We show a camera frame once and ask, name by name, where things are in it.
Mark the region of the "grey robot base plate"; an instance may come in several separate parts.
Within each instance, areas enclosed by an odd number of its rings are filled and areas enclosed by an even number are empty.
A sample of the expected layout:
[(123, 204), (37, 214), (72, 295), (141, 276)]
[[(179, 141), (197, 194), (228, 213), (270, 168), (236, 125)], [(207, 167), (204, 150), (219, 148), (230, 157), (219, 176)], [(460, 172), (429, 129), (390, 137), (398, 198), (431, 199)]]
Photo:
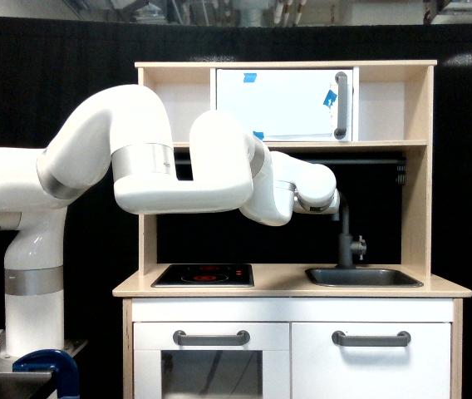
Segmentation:
[[(62, 350), (71, 357), (74, 357), (87, 343), (88, 341), (86, 339), (67, 339)], [(7, 377), (12, 374), (12, 365), (16, 360), (17, 357), (7, 355), (5, 352), (0, 351), (0, 377)]]

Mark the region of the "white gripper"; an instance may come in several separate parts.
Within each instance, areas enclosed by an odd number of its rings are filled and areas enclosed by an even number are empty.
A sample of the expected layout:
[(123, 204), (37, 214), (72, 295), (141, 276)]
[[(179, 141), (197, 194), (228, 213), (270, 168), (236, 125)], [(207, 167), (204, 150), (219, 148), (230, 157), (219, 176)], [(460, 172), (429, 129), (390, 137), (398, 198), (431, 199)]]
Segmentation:
[(337, 214), (340, 208), (340, 193), (335, 190), (328, 204), (311, 205), (299, 198), (298, 192), (294, 194), (293, 211), (299, 214)]

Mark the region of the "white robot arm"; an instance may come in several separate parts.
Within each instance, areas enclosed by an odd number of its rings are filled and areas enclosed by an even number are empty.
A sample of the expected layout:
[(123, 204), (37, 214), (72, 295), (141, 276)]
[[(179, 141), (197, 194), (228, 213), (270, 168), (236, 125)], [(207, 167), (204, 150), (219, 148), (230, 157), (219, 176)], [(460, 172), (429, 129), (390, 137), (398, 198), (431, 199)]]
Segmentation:
[(63, 348), (66, 211), (107, 172), (131, 214), (239, 209), (281, 226), (297, 211), (339, 207), (326, 166), (271, 151), (226, 112), (195, 120), (189, 156), (193, 177), (180, 180), (165, 106), (139, 85), (89, 97), (43, 149), (0, 147), (0, 230), (16, 234), (4, 257), (6, 356)]

